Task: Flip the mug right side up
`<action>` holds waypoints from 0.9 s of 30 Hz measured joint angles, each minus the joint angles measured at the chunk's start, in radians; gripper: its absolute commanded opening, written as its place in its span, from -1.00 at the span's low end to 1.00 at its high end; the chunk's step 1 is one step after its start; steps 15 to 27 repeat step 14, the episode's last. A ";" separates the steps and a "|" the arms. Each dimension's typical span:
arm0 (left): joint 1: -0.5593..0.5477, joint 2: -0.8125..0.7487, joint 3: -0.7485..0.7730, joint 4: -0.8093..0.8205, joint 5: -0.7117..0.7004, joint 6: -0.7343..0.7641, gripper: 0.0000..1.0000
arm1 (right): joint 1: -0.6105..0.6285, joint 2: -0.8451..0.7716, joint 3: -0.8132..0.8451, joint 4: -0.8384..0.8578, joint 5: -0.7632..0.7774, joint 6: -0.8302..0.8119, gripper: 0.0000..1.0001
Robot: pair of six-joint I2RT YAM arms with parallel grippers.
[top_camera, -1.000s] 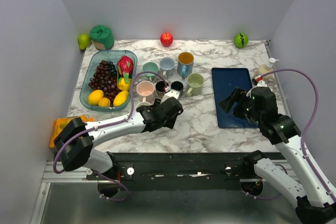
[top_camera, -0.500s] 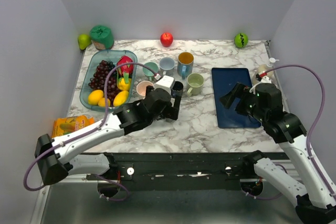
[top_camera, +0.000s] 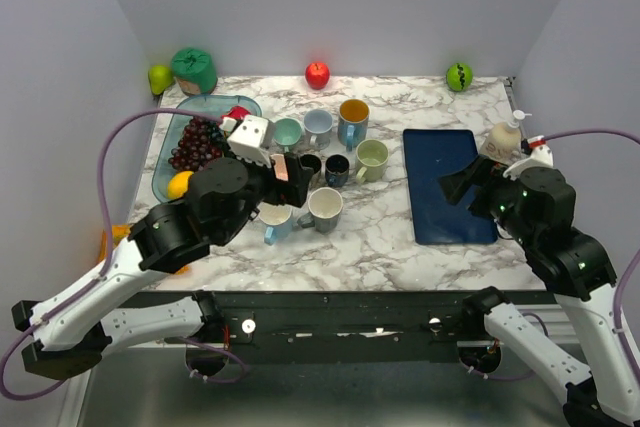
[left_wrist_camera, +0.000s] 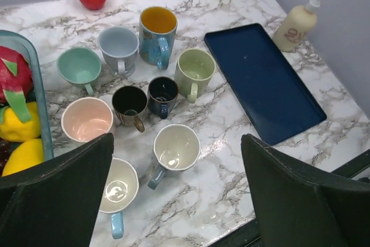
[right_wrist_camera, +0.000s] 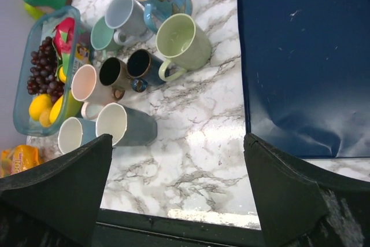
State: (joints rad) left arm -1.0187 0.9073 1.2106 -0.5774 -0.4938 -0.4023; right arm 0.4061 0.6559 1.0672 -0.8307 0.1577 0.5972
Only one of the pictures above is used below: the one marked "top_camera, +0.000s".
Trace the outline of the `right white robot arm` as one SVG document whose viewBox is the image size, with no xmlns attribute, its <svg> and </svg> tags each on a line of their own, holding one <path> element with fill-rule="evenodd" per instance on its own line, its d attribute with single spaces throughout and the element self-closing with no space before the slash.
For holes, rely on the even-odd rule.
<svg viewBox="0 0 640 427">
<path fill-rule="evenodd" d="M 522 248 L 567 316 L 585 360 L 531 326 L 494 287 L 465 299 L 462 331 L 474 339 L 488 334 L 511 349 L 554 393 L 569 425 L 638 425 L 639 350 L 625 336 L 615 299 L 622 284 L 605 248 L 574 227 L 576 192 L 565 177 L 540 161 L 507 167 L 478 156 L 438 183 L 452 205 L 472 190 L 469 211 L 497 223 Z"/>
</svg>

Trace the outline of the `mint green mug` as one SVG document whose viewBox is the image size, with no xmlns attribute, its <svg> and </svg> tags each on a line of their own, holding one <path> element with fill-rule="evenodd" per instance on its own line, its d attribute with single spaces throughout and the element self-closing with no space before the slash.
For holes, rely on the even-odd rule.
<svg viewBox="0 0 640 427">
<path fill-rule="evenodd" d="M 285 153 L 293 151 L 302 135 L 302 126 L 296 119 L 282 118 L 275 122 L 273 140 Z"/>
</svg>

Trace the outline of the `light blue faceted mug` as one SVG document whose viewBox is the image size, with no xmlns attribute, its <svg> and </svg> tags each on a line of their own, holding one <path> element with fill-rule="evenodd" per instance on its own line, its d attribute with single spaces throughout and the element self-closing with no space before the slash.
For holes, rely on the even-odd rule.
<svg viewBox="0 0 640 427">
<path fill-rule="evenodd" d="M 288 205 L 262 203 L 259 219 L 265 226 L 264 243 L 274 245 L 284 240 L 293 231 L 293 208 Z"/>
</svg>

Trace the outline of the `blue butterfly mug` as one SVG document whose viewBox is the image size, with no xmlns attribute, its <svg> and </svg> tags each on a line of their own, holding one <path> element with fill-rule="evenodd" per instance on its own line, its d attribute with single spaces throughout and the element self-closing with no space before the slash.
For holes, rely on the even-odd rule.
<svg viewBox="0 0 640 427">
<path fill-rule="evenodd" d="M 339 108 L 338 140 L 352 152 L 366 139 L 370 109 L 362 100 L 349 99 Z"/>
</svg>

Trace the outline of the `grey blue mug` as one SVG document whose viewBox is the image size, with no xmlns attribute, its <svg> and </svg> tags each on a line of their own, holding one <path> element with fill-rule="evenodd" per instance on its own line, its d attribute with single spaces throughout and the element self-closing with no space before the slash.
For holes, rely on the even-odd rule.
<svg viewBox="0 0 640 427">
<path fill-rule="evenodd" d="M 333 128 L 331 113 L 323 109 L 313 109 L 303 118 L 305 140 L 314 150 L 323 150 L 330 145 Z"/>
</svg>

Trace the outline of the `dark teal mug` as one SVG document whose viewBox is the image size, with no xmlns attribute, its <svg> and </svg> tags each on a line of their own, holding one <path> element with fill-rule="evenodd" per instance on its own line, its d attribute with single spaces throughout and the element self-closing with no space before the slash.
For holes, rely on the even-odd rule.
<svg viewBox="0 0 640 427">
<path fill-rule="evenodd" d="M 308 198 L 308 212 L 298 218 L 299 227 L 314 228 L 317 232 L 328 234 L 333 231 L 343 211 L 341 194 L 330 187 L 322 187 L 314 191 Z"/>
</svg>

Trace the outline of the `dark blue mug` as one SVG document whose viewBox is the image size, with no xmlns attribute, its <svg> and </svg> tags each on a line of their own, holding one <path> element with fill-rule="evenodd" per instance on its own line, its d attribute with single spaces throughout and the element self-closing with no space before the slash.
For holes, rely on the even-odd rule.
<svg viewBox="0 0 640 427">
<path fill-rule="evenodd" d="M 334 154 L 326 159 L 325 162 L 325 181 L 328 187 L 343 187 L 350 172 L 350 163 L 347 157 Z"/>
</svg>

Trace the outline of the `brown patterned mug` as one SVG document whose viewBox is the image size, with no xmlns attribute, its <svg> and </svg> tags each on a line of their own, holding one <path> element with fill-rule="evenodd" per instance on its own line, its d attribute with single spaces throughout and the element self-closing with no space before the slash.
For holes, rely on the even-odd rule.
<svg viewBox="0 0 640 427">
<path fill-rule="evenodd" d="M 313 171 L 309 181 L 309 188 L 315 189 L 319 183 L 322 173 L 322 160 L 315 154 L 307 153 L 300 156 L 301 165 Z"/>
</svg>

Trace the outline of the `olive green mug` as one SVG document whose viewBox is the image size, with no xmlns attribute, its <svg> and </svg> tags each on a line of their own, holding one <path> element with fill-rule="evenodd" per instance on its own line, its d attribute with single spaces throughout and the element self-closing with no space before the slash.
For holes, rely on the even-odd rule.
<svg viewBox="0 0 640 427">
<path fill-rule="evenodd" d="M 356 182 L 375 182 L 380 180 L 389 160 L 387 146 L 375 139 L 362 141 L 356 149 Z"/>
</svg>

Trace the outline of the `pink mug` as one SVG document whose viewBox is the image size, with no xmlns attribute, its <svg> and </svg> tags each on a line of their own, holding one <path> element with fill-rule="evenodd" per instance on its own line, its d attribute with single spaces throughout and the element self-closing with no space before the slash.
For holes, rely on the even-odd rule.
<svg viewBox="0 0 640 427">
<path fill-rule="evenodd" d="M 278 181 L 282 181 L 282 182 L 288 182 L 289 181 L 289 175 L 288 175 L 288 168 L 287 168 L 287 164 L 286 164 L 286 158 L 284 154 L 272 154 L 270 156 L 271 161 L 272 161 L 272 167 L 274 170 L 274 175 L 275 178 Z"/>
</svg>

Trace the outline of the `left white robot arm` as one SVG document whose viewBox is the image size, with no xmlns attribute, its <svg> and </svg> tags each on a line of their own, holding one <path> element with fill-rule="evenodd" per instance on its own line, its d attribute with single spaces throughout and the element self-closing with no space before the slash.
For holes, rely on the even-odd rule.
<svg viewBox="0 0 640 427">
<path fill-rule="evenodd" d="M 313 175 L 295 154 L 277 154 L 257 166 L 230 157 L 193 174 L 179 199 L 158 204 L 138 221 L 112 259 L 94 267 L 47 301 L 21 301 L 15 326 L 33 341 L 21 352 L 25 370 L 67 380 L 105 356 L 152 340 L 214 340 L 224 317 L 203 291 L 151 307 L 125 308 L 147 286 L 225 246 L 259 212 L 262 203 L 304 205 Z"/>
</svg>

